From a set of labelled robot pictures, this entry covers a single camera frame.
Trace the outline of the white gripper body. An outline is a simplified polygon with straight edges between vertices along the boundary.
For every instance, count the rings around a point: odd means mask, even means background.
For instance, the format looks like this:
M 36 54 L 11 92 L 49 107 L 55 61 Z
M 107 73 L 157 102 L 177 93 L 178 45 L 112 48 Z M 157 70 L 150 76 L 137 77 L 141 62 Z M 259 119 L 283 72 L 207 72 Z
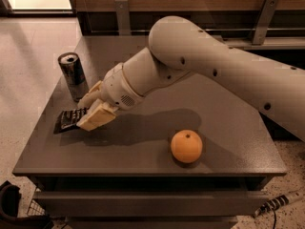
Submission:
M 121 110 L 130 110 L 144 100 L 144 97 L 136 93 L 127 77 L 124 75 L 123 64 L 119 63 L 109 70 L 103 81 L 101 98 Z

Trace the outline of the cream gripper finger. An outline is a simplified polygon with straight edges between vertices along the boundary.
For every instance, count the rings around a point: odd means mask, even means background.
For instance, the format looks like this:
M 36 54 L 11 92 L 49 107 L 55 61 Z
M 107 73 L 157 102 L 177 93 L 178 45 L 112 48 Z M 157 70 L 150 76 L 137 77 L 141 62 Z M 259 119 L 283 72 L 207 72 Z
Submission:
M 77 107 L 78 108 L 89 108 L 92 103 L 100 97 L 102 87 L 102 81 L 99 80 L 96 82 L 90 90 L 79 100 Z
M 89 132 L 113 121 L 115 118 L 116 114 L 113 107 L 109 103 L 97 99 L 89 107 L 87 113 L 76 123 L 76 126 Z

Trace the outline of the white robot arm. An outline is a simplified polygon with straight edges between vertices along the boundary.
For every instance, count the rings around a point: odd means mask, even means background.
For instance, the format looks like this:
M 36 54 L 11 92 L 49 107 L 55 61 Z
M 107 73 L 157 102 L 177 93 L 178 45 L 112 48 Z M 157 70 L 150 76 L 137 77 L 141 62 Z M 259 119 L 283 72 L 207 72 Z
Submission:
M 148 46 L 109 70 L 79 101 L 76 126 L 91 131 L 157 89 L 204 75 L 305 140 L 305 71 L 230 47 L 178 16 L 158 20 Z

